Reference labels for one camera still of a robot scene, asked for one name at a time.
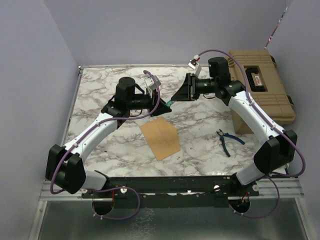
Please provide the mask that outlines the white green glue stick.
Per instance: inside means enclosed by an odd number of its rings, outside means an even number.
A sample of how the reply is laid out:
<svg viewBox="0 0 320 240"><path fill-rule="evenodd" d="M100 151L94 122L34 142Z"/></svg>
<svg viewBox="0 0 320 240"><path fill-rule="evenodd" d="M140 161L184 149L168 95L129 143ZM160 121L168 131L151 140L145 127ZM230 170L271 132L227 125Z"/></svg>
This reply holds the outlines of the white green glue stick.
<svg viewBox="0 0 320 240"><path fill-rule="evenodd" d="M172 101L172 100L169 100L167 103L166 103L166 105L168 106L168 107L170 107L171 105L173 105L174 104L174 101Z"/></svg>

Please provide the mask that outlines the brown paper envelope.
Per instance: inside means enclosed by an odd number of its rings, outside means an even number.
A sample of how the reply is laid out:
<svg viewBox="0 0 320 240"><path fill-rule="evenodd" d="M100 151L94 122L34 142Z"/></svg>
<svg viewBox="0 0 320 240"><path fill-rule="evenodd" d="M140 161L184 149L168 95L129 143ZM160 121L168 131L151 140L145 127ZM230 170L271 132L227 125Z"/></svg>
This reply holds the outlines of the brown paper envelope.
<svg viewBox="0 0 320 240"><path fill-rule="evenodd" d="M157 161L181 150L177 128L162 117L141 125L140 130Z"/></svg>

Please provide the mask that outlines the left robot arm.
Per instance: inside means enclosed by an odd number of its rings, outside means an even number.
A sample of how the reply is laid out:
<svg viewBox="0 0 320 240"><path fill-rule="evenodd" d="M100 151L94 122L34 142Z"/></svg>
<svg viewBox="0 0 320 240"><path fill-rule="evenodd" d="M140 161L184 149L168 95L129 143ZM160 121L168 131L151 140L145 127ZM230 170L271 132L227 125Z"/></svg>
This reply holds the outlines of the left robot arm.
<svg viewBox="0 0 320 240"><path fill-rule="evenodd" d="M97 118L80 135L62 146L55 144L48 153L45 178L50 181L50 192L57 195L66 191L75 194L81 189L93 190L97 196L106 197L111 190L108 177L99 171L86 171L84 162L91 152L108 135L117 130L125 121L142 119L142 115L130 116L133 110L147 110L144 115L157 116L171 110L160 97L159 79L145 70L146 89L131 77L119 79L115 94L101 109Z"/></svg>

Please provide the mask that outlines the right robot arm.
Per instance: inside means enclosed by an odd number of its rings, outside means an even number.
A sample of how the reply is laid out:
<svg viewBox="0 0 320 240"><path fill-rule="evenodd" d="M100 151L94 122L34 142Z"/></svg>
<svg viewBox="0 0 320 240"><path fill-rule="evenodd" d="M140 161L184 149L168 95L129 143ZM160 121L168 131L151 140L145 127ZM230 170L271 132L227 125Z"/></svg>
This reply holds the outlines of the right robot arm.
<svg viewBox="0 0 320 240"><path fill-rule="evenodd" d="M290 163L295 154L294 145L297 134L286 131L274 122L255 103L245 85L239 80L232 80L228 61L223 57L208 60L209 78L200 79L199 56L190 60L188 65L194 73L187 73L182 86L171 97L172 102L195 101L202 94L215 94L224 104L236 112L252 130L261 144L253 157L253 162L238 171L237 179L230 182L229 189L240 196L248 189L248 184L272 173L274 170Z"/></svg>

